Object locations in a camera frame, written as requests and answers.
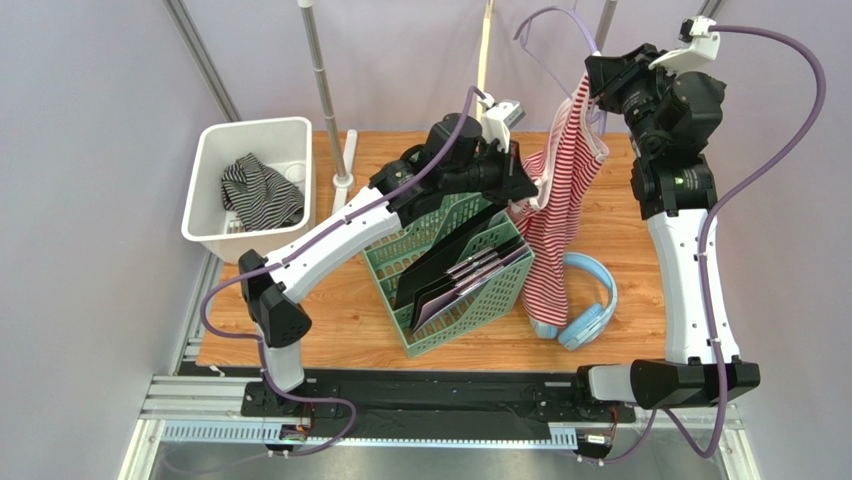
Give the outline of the red white striped tank top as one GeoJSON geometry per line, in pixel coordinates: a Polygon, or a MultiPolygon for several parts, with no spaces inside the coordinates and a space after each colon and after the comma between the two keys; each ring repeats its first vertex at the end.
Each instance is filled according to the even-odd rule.
{"type": "Polygon", "coordinates": [[[584,75],[558,108],[543,148],[523,160],[538,196],[508,210],[534,253],[520,298],[537,337],[568,324],[563,254],[579,230],[583,198],[610,151],[590,125],[590,80],[584,75]]]}

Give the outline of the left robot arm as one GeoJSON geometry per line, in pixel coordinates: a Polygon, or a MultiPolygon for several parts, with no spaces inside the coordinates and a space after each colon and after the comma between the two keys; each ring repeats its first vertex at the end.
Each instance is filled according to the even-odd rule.
{"type": "Polygon", "coordinates": [[[479,193],[498,208],[537,195],[510,134],[522,117],[499,107],[479,120],[448,114],[424,143],[385,164],[309,233],[267,256],[250,250],[239,258],[241,293],[261,337],[268,384],[289,392],[303,383],[300,341],[312,321],[301,302],[341,264],[437,210],[448,195],[479,193]]]}

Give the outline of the purple plastic hanger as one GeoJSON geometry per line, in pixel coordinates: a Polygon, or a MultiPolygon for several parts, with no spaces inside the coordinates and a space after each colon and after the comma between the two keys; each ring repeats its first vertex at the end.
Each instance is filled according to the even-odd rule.
{"type": "Polygon", "coordinates": [[[542,69],[564,98],[572,96],[582,60],[602,47],[577,7],[577,1],[540,7],[523,19],[513,34],[521,51],[542,69]]]}

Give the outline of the cream wooden hanger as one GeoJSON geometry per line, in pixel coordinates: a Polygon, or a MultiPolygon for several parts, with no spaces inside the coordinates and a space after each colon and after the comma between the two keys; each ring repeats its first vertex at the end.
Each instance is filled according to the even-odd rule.
{"type": "Polygon", "coordinates": [[[487,79],[487,71],[488,71],[488,57],[489,57],[489,46],[490,46],[490,34],[491,34],[491,25],[492,25],[492,16],[494,12],[495,1],[487,0],[485,2],[483,19],[481,25],[481,35],[480,35],[480,48],[478,54],[478,62],[477,62],[477,78],[476,78],[476,87],[485,92],[486,90],[486,79],[487,79]]]}

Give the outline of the black white striped tank top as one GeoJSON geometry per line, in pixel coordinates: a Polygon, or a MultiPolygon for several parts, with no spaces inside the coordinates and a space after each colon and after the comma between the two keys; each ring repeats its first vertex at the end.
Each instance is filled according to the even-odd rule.
{"type": "Polygon", "coordinates": [[[304,219],[302,191],[253,153],[228,165],[220,180],[223,207],[236,213],[246,231],[287,228],[304,219]]]}

